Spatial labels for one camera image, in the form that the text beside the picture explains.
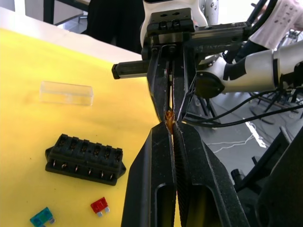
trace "dark clothing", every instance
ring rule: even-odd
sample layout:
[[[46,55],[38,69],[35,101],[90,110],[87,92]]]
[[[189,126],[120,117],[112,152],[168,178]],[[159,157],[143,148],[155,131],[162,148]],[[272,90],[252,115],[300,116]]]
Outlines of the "dark clothing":
[[[245,58],[246,56],[252,54],[252,53],[257,53],[260,51],[266,51],[268,50],[264,46],[261,46],[259,44],[256,44],[252,42],[251,40],[248,40],[247,43],[239,50],[235,57],[235,61],[239,62],[241,59]]]
[[[91,0],[85,34],[110,44],[141,53],[140,26],[144,21],[142,0]]]

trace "white table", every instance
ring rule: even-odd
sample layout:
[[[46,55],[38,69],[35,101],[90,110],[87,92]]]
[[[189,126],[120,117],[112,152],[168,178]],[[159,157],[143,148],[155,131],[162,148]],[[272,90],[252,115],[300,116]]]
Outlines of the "white table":
[[[137,53],[76,34],[0,7],[0,28],[44,40],[112,63],[138,61]]]

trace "person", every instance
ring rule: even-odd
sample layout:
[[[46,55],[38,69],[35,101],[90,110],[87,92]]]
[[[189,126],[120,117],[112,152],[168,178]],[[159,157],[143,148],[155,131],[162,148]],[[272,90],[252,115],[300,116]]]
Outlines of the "person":
[[[123,49],[141,53],[143,0],[91,0],[84,34]]]
[[[235,57],[239,62],[246,56],[275,49],[290,29],[303,30],[303,0],[278,0],[265,23],[250,37]]]

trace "yellow surface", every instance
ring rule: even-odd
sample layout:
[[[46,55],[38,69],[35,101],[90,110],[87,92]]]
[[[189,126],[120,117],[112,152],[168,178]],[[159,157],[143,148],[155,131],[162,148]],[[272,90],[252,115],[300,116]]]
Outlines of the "yellow surface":
[[[120,226],[129,167],[158,120],[146,79],[114,80],[111,67],[0,30],[1,227],[30,227],[46,206],[53,227]],[[93,106],[41,103],[43,80],[92,86]],[[122,148],[126,174],[108,186],[46,172],[45,149],[62,133]],[[103,196],[110,213],[98,218],[90,204]]]

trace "transparent plastic lid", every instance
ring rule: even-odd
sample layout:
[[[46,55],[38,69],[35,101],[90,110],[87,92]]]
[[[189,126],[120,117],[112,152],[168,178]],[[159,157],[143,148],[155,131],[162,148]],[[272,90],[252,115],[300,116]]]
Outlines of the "transparent plastic lid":
[[[75,105],[92,105],[93,88],[90,86],[42,81],[40,101]]]

